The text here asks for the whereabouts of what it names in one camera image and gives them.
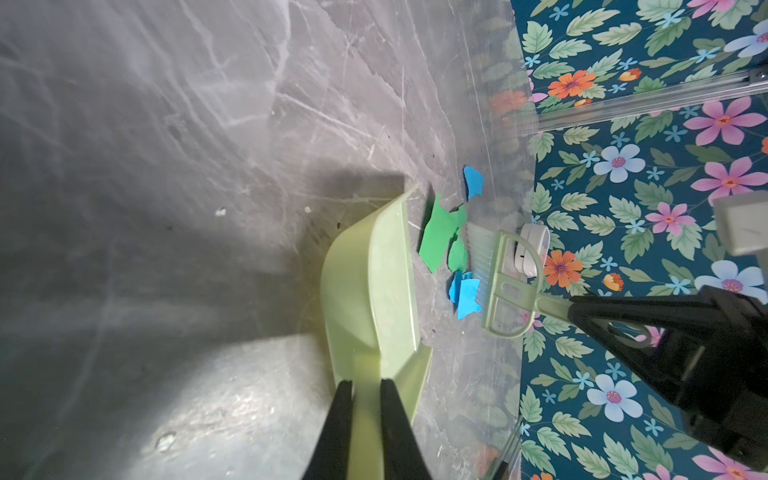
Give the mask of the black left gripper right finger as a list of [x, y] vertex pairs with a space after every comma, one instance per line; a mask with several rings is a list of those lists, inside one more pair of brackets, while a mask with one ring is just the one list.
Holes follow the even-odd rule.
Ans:
[[396, 383], [380, 384], [380, 415], [384, 478], [430, 480], [432, 476], [419, 450]]

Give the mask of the light green dustpan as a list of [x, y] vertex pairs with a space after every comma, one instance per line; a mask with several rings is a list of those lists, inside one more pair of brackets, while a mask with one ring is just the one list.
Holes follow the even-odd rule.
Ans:
[[382, 381], [397, 388], [412, 420], [432, 350], [420, 337], [409, 237], [402, 195], [343, 231], [321, 272], [321, 308], [334, 381], [351, 384], [351, 438], [341, 476], [385, 476]]

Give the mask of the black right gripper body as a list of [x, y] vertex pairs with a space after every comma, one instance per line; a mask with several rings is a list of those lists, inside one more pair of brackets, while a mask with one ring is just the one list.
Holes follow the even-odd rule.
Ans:
[[579, 296], [567, 318], [675, 406], [688, 436], [766, 470], [766, 305], [704, 286], [686, 296]]

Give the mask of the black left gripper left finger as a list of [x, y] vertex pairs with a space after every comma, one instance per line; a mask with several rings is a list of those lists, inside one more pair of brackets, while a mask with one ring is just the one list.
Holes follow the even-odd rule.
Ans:
[[341, 381], [303, 480], [345, 480], [352, 434], [353, 383]]

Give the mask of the light green hand brush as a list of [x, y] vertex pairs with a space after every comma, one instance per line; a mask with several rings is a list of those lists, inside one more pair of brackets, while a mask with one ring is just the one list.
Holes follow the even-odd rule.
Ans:
[[466, 225], [470, 269], [481, 280], [477, 300], [482, 305], [482, 326], [503, 339], [523, 336], [537, 315], [567, 320], [571, 302], [545, 292], [544, 263], [537, 260], [538, 275], [527, 278], [513, 268], [518, 234], [491, 231], [474, 223]]

